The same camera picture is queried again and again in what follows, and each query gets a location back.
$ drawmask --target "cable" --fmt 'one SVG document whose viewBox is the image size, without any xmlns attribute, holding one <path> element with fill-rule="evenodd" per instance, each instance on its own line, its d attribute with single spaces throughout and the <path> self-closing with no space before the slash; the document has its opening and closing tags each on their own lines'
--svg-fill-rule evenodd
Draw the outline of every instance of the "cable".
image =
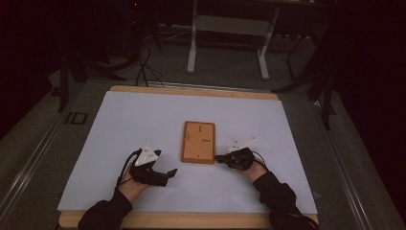
<svg viewBox="0 0 406 230">
<path fill-rule="evenodd" d="M 254 158 L 254 161 L 259 163 L 260 165 L 262 165 L 269 172 L 268 168 L 266 167 L 265 161 L 263 160 L 263 157 L 259 153 L 257 153 L 256 151 L 252 151 L 252 153 L 258 155 L 260 157 L 260 159 L 262 160 L 262 162 L 260 162 L 259 160 Z"/>
<path fill-rule="evenodd" d="M 128 165 L 128 162 L 129 162 L 129 160 L 130 160 L 135 154 L 137 154 L 137 151 L 132 152 L 132 153 L 128 156 L 128 158 L 125 160 L 125 163 L 124 163 L 124 166 L 123 166 L 123 169 L 122 169 L 122 173 L 120 173 L 120 176 L 119 176 L 119 178 L 117 179 L 116 189 L 119 188 L 120 185 L 122 185 L 121 181 L 122 181 L 124 172 L 125 172 L 125 170 L 126 170 L 126 167 L 127 167 L 127 165 Z"/>
</svg>

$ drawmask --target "wooden tray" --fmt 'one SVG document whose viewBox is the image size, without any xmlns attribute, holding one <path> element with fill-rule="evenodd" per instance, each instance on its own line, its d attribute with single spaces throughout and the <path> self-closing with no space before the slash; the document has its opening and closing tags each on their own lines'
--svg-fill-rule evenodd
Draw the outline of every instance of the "wooden tray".
<svg viewBox="0 0 406 230">
<path fill-rule="evenodd" d="M 185 122 L 181 161 L 186 163 L 214 164 L 215 124 Z"/>
</svg>

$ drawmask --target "white metal leg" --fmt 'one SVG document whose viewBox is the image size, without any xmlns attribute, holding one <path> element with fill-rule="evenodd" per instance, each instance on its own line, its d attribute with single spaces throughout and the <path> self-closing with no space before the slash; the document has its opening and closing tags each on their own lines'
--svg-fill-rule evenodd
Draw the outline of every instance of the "white metal leg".
<svg viewBox="0 0 406 230">
<path fill-rule="evenodd" d="M 271 40 L 272 33 L 274 32 L 274 28 L 275 28 L 275 24 L 277 22 L 279 11 L 280 11 L 279 8 L 275 9 L 272 21 L 269 23 L 268 31 L 266 32 L 266 35 L 265 35 L 265 39 L 263 41 L 262 48 L 260 50 L 258 50 L 260 75 L 262 76 L 262 79 L 265 81 L 269 80 L 269 73 L 268 73 L 268 67 L 266 66 L 265 53 L 266 53 L 266 50 L 268 49 L 268 44 L 269 44 L 269 41 Z"/>
<path fill-rule="evenodd" d="M 189 60 L 188 60 L 188 74 L 194 73 L 194 65 L 196 61 L 196 17 L 197 17 L 197 1 L 193 1 L 193 19 L 192 19 L 192 44 L 189 51 Z"/>
</svg>

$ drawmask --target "white paper sheet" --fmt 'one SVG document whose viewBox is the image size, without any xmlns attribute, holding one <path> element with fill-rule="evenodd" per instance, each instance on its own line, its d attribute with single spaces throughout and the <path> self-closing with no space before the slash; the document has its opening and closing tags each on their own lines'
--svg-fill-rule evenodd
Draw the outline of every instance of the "white paper sheet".
<svg viewBox="0 0 406 230">
<path fill-rule="evenodd" d="M 303 213 L 317 214 L 281 102 L 125 92 L 106 93 L 58 210 L 110 199 L 125 159 L 150 144 L 162 151 L 153 169 L 178 172 L 167 187 L 148 188 L 134 212 L 267 212 L 250 182 L 226 165 L 180 161 L 185 121 L 215 123 L 217 154 L 228 153 L 233 138 L 257 137 L 249 148 L 290 185 Z"/>
</svg>

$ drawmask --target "sleeve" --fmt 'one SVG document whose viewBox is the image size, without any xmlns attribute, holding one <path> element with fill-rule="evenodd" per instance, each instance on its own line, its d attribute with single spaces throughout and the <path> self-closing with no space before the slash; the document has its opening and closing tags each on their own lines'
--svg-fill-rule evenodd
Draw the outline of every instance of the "sleeve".
<svg viewBox="0 0 406 230">
<path fill-rule="evenodd" d="M 296 207 L 296 195 L 285 183 L 267 172 L 253 183 L 260 192 L 259 201 L 270 210 L 269 221 L 273 229 L 307 230 L 318 229 L 317 224 L 304 217 Z"/>
<path fill-rule="evenodd" d="M 79 230 L 115 230 L 119 229 L 122 219 L 132 210 L 128 199 L 118 190 L 110 201 L 102 200 L 84 213 Z"/>
</svg>

